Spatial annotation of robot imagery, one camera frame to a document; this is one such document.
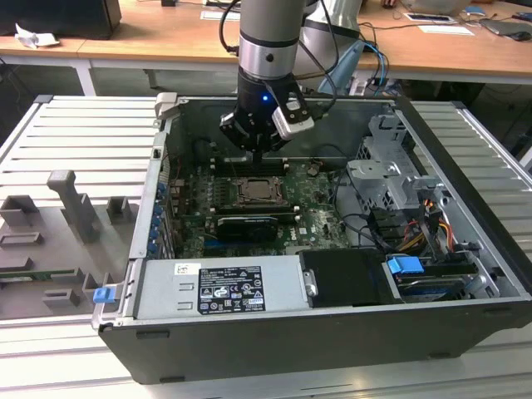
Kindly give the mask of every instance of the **warning label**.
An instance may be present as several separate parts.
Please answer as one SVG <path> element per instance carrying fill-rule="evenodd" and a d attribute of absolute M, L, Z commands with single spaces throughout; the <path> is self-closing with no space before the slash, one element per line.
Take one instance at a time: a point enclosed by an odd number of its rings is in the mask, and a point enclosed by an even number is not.
<path fill-rule="evenodd" d="M 244 313 L 266 310 L 260 266 L 199 270 L 198 312 Z"/>

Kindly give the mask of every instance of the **circuit board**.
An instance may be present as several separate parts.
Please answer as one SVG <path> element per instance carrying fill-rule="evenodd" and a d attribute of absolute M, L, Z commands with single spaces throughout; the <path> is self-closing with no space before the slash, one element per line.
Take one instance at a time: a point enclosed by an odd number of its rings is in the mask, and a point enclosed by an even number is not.
<path fill-rule="evenodd" d="M 297 222 L 280 224 L 273 241 L 251 244 L 220 243 L 214 231 L 213 204 L 221 201 L 221 195 L 238 198 L 241 179 L 236 176 L 215 177 L 205 166 L 190 171 L 181 183 L 181 188 L 186 190 L 181 190 L 181 206 L 175 212 L 182 231 L 177 240 L 180 257 L 285 255 L 297 254 L 303 249 L 348 248 L 345 226 L 329 201 L 333 183 L 325 172 L 309 176 L 309 165 L 308 162 L 291 163 L 286 175 L 268 179 L 282 187 L 283 200 L 279 202 L 297 205 Z"/>

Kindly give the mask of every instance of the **blue cable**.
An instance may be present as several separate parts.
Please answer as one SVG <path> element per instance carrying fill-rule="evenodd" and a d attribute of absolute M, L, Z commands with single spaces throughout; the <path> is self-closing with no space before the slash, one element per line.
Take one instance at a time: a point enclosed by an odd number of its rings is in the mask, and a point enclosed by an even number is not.
<path fill-rule="evenodd" d="M 381 88 L 382 86 L 382 82 L 384 81 L 384 58 L 382 57 L 382 54 L 381 52 L 379 52 L 374 46 L 372 46 L 371 44 L 368 44 L 367 42 L 366 43 L 366 46 L 368 46 L 369 48 L 371 48 L 375 54 L 377 54 L 377 56 L 379 57 L 379 61 L 381 62 L 381 66 L 382 66 L 382 72 L 381 72 L 381 79 L 379 80 L 379 87 L 375 90 L 375 93 L 373 93 L 374 96 L 377 95 L 377 92 L 379 91 L 379 89 Z"/>

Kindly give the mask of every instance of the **blue plastic clip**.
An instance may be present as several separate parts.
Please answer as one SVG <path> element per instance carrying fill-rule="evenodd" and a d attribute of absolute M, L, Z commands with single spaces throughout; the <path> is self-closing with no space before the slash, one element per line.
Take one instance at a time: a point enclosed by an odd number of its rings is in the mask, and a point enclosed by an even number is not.
<path fill-rule="evenodd" d="M 387 263 L 392 274 L 425 272 L 421 261 L 416 256 L 394 256 Z"/>
<path fill-rule="evenodd" d="M 102 287 L 94 290 L 92 302 L 94 303 L 114 303 L 116 287 Z"/>

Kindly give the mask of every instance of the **wooden desk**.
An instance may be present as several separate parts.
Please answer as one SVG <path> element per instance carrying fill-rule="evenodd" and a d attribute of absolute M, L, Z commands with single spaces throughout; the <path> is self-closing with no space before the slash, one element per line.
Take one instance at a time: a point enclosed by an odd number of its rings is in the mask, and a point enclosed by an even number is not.
<path fill-rule="evenodd" d="M 218 21 L 200 19 L 200 0 L 194 4 L 161 7 L 157 0 L 121 0 L 122 20 L 111 40 L 62 39 L 58 47 L 32 50 L 12 37 L 0 37 L 0 55 L 6 62 L 75 67 L 86 95 L 95 95 L 91 69 L 96 67 L 145 70 L 236 71 L 238 60 L 219 44 Z M 526 7 L 498 2 L 482 5 L 488 15 L 510 17 Z M 385 10 L 370 0 L 358 21 L 376 27 L 412 24 L 401 7 Z M 390 60 L 389 77 L 514 83 L 532 85 L 532 43 L 497 37 L 483 27 L 467 27 L 474 36 L 424 33 L 418 27 L 377 30 L 377 41 Z M 362 33 L 372 40 L 372 32 Z M 225 36 L 237 43 L 239 24 L 227 21 Z M 363 54 L 358 70 L 369 74 L 377 66 L 371 53 Z"/>

